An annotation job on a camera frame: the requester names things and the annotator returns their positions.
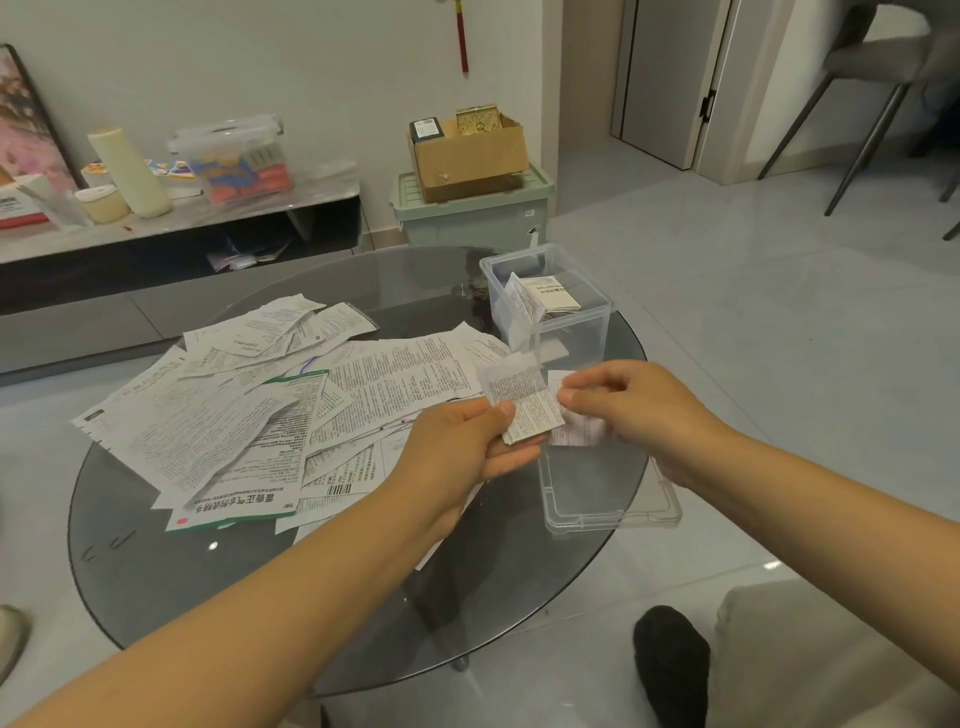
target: door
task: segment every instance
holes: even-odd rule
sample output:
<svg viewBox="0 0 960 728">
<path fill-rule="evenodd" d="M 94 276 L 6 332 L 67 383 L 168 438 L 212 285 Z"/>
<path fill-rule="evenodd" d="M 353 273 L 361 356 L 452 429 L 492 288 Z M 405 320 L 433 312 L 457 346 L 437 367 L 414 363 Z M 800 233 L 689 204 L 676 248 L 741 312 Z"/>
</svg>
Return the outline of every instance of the door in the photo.
<svg viewBox="0 0 960 728">
<path fill-rule="evenodd" d="M 626 0 L 613 135 L 689 169 L 731 0 Z"/>
</svg>

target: picture frame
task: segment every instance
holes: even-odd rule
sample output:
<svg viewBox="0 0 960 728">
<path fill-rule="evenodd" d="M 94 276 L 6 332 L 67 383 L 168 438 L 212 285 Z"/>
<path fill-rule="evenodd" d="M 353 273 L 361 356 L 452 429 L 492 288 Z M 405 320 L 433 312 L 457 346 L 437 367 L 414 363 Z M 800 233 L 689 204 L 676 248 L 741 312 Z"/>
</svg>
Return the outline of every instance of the picture frame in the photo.
<svg viewBox="0 0 960 728">
<path fill-rule="evenodd" d="M 0 43 L 0 166 L 15 177 L 42 174 L 64 192 L 86 187 L 8 43 Z"/>
</svg>

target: metal chair leg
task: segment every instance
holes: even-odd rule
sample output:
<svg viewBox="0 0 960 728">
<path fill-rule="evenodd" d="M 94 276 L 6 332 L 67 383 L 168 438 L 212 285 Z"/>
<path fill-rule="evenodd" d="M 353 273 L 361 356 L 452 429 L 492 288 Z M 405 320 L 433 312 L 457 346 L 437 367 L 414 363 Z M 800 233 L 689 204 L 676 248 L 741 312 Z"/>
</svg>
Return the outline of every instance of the metal chair leg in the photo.
<svg viewBox="0 0 960 728">
<path fill-rule="evenodd" d="M 956 168 L 953 177 L 950 178 L 950 184 L 947 185 L 944 194 L 940 196 L 940 202 L 949 202 L 949 199 L 953 197 L 953 193 L 957 190 L 957 185 L 960 185 L 960 167 Z"/>
<path fill-rule="evenodd" d="M 957 223 L 952 228 L 950 228 L 950 232 L 944 235 L 944 240 L 952 240 L 957 236 L 958 232 L 960 232 L 960 223 Z"/>
<path fill-rule="evenodd" d="M 780 158 L 780 155 L 783 154 L 783 150 L 786 149 L 786 145 L 789 144 L 793 137 L 800 130 L 800 127 L 804 125 L 807 116 L 810 115 L 810 112 L 813 111 L 813 108 L 817 105 L 817 102 L 823 98 L 823 95 L 827 92 L 830 84 L 833 83 L 833 79 L 836 77 L 832 74 L 827 74 L 824 76 L 824 79 L 820 82 L 820 85 L 817 86 L 816 90 L 813 91 L 813 95 L 810 96 L 809 101 L 806 102 L 803 110 L 794 120 L 793 124 L 790 126 L 790 129 L 787 130 L 786 136 L 780 141 L 780 144 L 777 145 L 777 149 L 774 150 L 774 155 L 770 157 L 766 164 L 763 165 L 763 169 L 760 170 L 760 176 L 757 177 L 758 180 L 762 180 L 767 176 L 767 173 L 770 172 L 774 164 L 777 163 L 777 160 Z"/>
<path fill-rule="evenodd" d="M 891 92 L 890 98 L 887 99 L 883 111 L 881 111 L 880 116 L 876 118 L 874 127 L 870 130 L 870 133 L 867 134 L 863 146 L 860 147 L 859 154 L 856 156 L 853 164 L 851 164 L 850 169 L 847 170 L 847 175 L 843 181 L 840 182 L 840 186 L 837 187 L 837 191 L 833 194 L 833 199 L 830 200 L 830 204 L 827 206 L 827 211 L 824 215 L 830 216 L 833 214 L 837 203 L 840 202 L 840 198 L 843 197 L 844 192 L 847 191 L 847 187 L 850 186 L 853 178 L 856 177 L 857 173 L 863 169 L 866 161 L 874 154 L 876 147 L 879 146 L 887 130 L 890 129 L 890 124 L 893 122 L 894 116 L 897 115 L 900 104 L 903 103 L 903 97 L 906 96 L 906 92 L 909 90 L 910 84 L 897 84 L 894 86 L 894 90 Z"/>
</svg>

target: glass table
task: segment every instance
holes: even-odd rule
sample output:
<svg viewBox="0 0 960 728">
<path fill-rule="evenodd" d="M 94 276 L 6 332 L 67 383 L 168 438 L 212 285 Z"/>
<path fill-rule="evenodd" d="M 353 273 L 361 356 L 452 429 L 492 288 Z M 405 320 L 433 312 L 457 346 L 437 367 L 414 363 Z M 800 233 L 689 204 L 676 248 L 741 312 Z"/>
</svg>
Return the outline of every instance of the glass table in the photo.
<svg viewBox="0 0 960 728">
<path fill-rule="evenodd" d="M 355 304 L 381 326 L 371 338 L 422 336 L 462 321 L 496 333 L 479 268 L 488 255 L 495 252 L 451 247 L 355 255 L 274 283 L 218 320 L 302 293 L 323 303 Z M 606 357 L 645 358 L 619 314 L 611 317 Z M 637 450 L 636 462 L 619 478 L 624 506 L 636 494 L 646 461 Z M 104 449 L 90 448 L 70 504 L 70 565 L 87 611 L 121 648 L 263 566 L 294 540 L 294 530 L 274 535 L 273 521 L 168 534 L 168 512 L 150 509 L 155 499 L 153 487 Z M 423 570 L 407 578 L 330 665 L 314 686 L 316 695 L 361 691 L 462 664 L 562 592 L 611 534 L 547 531 L 536 464 L 497 478 Z M 253 616 L 249 629 L 262 626 Z"/>
</svg>

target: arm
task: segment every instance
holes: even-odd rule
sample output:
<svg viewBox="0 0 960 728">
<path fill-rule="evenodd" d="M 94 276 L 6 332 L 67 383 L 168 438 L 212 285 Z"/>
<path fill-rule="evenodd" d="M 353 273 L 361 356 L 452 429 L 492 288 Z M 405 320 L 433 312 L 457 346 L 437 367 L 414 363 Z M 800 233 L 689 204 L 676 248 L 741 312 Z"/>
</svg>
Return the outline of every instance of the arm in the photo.
<svg viewBox="0 0 960 728">
<path fill-rule="evenodd" d="M 427 549 L 470 488 L 535 460 L 508 403 L 427 410 L 374 493 L 266 566 L 55 692 L 15 728 L 276 726 Z"/>
<path fill-rule="evenodd" d="M 960 689 L 960 524 L 740 434 L 656 364 L 609 362 L 564 386 L 564 406 L 646 447 L 671 479 Z"/>
</svg>

